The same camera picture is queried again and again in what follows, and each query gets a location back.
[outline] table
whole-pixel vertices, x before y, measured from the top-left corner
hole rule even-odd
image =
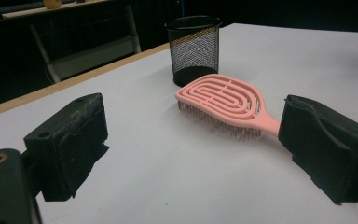
[[[295,94],[358,122],[358,33],[232,24],[219,64],[257,86],[275,119]],[[103,94],[111,148],[74,199],[37,196],[44,223],[358,223],[358,203],[334,205],[276,138],[201,125],[179,112],[177,90],[164,45],[0,105],[0,148],[23,152],[70,101]]]

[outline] hairbrush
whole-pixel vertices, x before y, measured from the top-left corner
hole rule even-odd
[[[335,204],[358,202],[358,123],[319,102],[288,95],[282,121],[272,118],[261,92],[244,81],[210,74],[176,93],[179,109],[224,133],[278,137]]]

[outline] hairbrush bristle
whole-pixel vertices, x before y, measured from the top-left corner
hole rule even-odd
[[[179,110],[190,115],[192,118],[208,123],[221,133],[233,136],[240,140],[255,140],[261,136],[261,131],[252,128],[236,127],[216,119],[208,113],[181,101],[178,101]]]

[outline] wooden table edge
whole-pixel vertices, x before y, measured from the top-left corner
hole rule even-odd
[[[89,71],[87,73],[84,73],[82,75],[69,78],[69,79],[67,79],[65,81],[62,81],[62,82],[59,82],[57,84],[48,86],[48,87],[43,88],[41,90],[33,91],[31,93],[25,94],[25,95],[20,96],[18,98],[9,100],[7,102],[4,102],[4,103],[0,104],[0,113],[3,113],[5,111],[8,111],[10,109],[16,108],[16,107],[21,106],[21,105],[28,104],[28,103],[30,103],[30,102],[32,102],[34,100],[40,99],[40,98],[45,97],[47,95],[50,95],[50,94],[52,94],[54,92],[61,91],[61,90],[64,90],[66,88],[75,86],[76,84],[78,84],[80,82],[86,81],[86,80],[91,79],[93,77],[97,77],[97,76],[99,76],[101,74],[104,74],[106,72],[109,72],[111,70],[119,68],[119,67],[121,67],[123,65],[126,65],[128,63],[132,63],[132,62],[135,62],[137,60],[143,59],[144,57],[147,57],[149,55],[158,53],[158,52],[163,51],[163,50],[168,49],[168,48],[169,48],[168,43],[163,44],[163,45],[160,45],[160,46],[155,47],[153,49],[149,49],[149,50],[143,51],[141,53],[132,55],[132,56],[130,56],[128,58],[125,58],[125,59],[122,59],[120,61],[110,63],[110,64],[107,64],[105,66],[96,68],[96,69],[91,70],[91,71]]]

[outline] mesh pencil holder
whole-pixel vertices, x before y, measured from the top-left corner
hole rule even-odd
[[[219,68],[219,26],[211,16],[192,16],[165,24],[170,41],[173,82],[184,87],[191,81],[217,74]]]

